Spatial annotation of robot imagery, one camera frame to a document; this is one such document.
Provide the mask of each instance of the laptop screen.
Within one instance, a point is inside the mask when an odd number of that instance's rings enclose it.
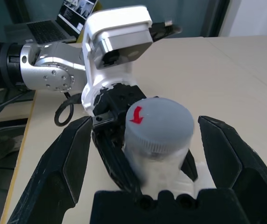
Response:
[[[64,0],[58,16],[80,34],[96,2],[97,0]]]

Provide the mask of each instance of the laptop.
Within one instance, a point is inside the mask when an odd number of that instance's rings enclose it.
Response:
[[[55,21],[39,21],[5,26],[8,42],[20,44],[74,42],[98,0],[64,0]]]

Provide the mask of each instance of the beige table surface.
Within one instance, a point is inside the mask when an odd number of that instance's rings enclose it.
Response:
[[[267,36],[161,40],[134,62],[133,75],[146,96],[170,98],[191,111],[195,133],[190,148],[196,161],[205,161],[197,118],[207,115],[235,127],[267,165]],[[63,130],[54,124],[63,100],[63,94],[36,92],[1,223],[7,222],[41,155]],[[83,115],[76,106],[73,118]],[[100,189],[118,188],[91,143],[79,202],[63,223],[88,224]]]

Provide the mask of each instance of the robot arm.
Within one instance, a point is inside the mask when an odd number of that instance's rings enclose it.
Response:
[[[197,199],[185,194],[174,199],[161,191],[153,200],[141,193],[122,151],[127,110],[146,98],[131,76],[131,62],[177,30],[172,24],[152,24],[146,8],[139,6],[89,17],[82,49],[63,43],[0,43],[0,91],[80,91],[70,101],[82,103],[90,115],[71,122],[42,156],[9,224],[62,222],[84,193],[91,131],[110,177],[122,190],[95,194],[91,224],[267,223],[267,167],[234,128],[209,117],[198,122],[217,189],[203,189]],[[197,178],[190,152],[182,170]]]

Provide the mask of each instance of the screw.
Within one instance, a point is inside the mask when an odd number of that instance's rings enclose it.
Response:
[[[23,57],[21,58],[21,61],[22,61],[23,63],[26,63],[26,62],[27,62],[27,57],[26,57],[26,56],[23,56]]]

